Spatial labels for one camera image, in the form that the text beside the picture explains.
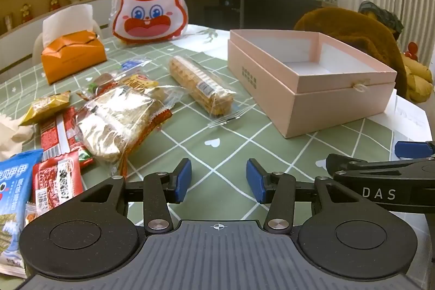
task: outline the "plush backpack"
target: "plush backpack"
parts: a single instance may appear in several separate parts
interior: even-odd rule
[[[188,24],[184,0],[112,0],[113,34],[126,43],[178,37]]]

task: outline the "brown plush cushion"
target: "brown plush cushion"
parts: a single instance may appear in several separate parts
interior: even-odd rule
[[[366,15],[342,8],[321,8],[305,14],[294,30],[321,32],[347,43],[388,65],[397,72],[397,94],[406,97],[405,66],[388,28]]]

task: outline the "metal screw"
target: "metal screw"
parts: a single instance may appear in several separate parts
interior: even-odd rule
[[[284,219],[272,219],[269,220],[268,225],[274,230],[284,230],[290,226],[287,220]]]
[[[148,227],[152,230],[164,230],[169,227],[169,222],[164,219],[154,219],[148,223]]]

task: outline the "gray ribbed plate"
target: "gray ribbed plate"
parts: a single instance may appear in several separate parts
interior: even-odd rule
[[[335,278],[313,267],[292,240],[254,221],[183,221],[150,236],[122,269],[63,282],[36,275],[24,290],[416,290],[403,275],[373,282]]]

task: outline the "open cardboard box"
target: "open cardboard box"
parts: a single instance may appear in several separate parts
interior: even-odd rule
[[[317,32],[232,30],[228,67],[285,138],[385,110],[396,71]]]

